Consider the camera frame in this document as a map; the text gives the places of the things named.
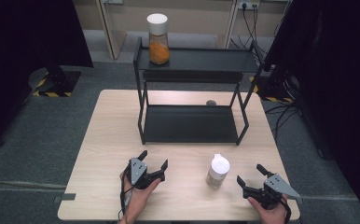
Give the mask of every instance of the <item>gray carpet floor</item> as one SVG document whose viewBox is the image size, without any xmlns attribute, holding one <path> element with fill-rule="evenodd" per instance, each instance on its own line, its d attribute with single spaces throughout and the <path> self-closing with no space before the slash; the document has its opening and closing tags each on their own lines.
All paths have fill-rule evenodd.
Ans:
<svg viewBox="0 0 360 224">
<path fill-rule="evenodd" d="M 99 93 L 136 89 L 131 63 L 94 66 L 64 67 L 82 72 L 73 94 L 66 98 L 31 94 L 7 128 L 0 146 L 0 223 L 73 223 L 59 220 L 57 212 Z M 31 74 L 33 88 L 45 73 L 42 69 Z M 248 87 L 246 77 L 241 89 Z M 152 85 L 149 89 L 233 91 L 217 84 Z M 265 110 L 282 105 L 261 103 Z M 280 115 L 267 114 L 272 129 Z M 298 202 L 301 218 L 292 223 L 360 223 L 360 202 L 335 161 L 320 158 L 296 108 L 289 109 L 282 122 L 277 147 L 292 187 L 303 197 Z"/>
</svg>

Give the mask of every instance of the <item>white bottle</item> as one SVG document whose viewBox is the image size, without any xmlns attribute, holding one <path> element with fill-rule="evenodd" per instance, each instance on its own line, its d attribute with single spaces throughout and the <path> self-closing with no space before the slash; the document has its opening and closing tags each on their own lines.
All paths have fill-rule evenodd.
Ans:
<svg viewBox="0 0 360 224">
<path fill-rule="evenodd" d="M 206 183 L 213 189 L 217 189 L 223 183 L 228 171 L 229 161 L 220 154 L 215 154 L 206 176 Z"/>
</svg>

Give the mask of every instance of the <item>yellow black hazard tape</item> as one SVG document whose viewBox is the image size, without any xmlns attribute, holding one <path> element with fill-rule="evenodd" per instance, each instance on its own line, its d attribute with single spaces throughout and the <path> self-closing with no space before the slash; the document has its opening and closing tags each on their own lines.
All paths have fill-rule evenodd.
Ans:
<svg viewBox="0 0 360 224">
<path fill-rule="evenodd" d="M 251 83 L 255 81 L 254 77 L 250 77 Z M 291 97 L 276 97 L 276 96 L 265 96 L 261 93 L 261 90 L 258 87 L 258 84 L 255 85 L 253 92 L 256 93 L 259 98 L 263 101 L 272 101 L 272 102 L 288 102 L 293 103 L 293 99 Z"/>
</svg>

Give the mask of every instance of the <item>white lid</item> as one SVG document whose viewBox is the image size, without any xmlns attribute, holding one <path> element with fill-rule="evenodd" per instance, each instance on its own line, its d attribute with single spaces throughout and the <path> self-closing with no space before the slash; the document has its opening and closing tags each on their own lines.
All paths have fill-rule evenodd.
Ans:
<svg viewBox="0 0 360 224">
<path fill-rule="evenodd" d="M 213 171 L 210 175 L 215 179 L 223 179 L 229 171 L 229 161 L 220 154 L 215 154 L 212 160 Z"/>
<path fill-rule="evenodd" d="M 168 17 L 155 13 L 147 17 L 148 31 L 152 35 L 164 35 L 168 28 Z"/>
</svg>

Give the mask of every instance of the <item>black stand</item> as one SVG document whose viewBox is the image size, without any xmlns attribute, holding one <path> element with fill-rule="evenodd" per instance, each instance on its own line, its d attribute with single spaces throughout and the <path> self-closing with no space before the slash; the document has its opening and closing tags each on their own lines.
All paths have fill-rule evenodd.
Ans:
<svg viewBox="0 0 360 224">
<path fill-rule="evenodd" d="M 34 96 L 68 97 L 72 94 L 80 75 L 81 72 L 78 71 L 48 71 L 35 89 Z"/>
</svg>

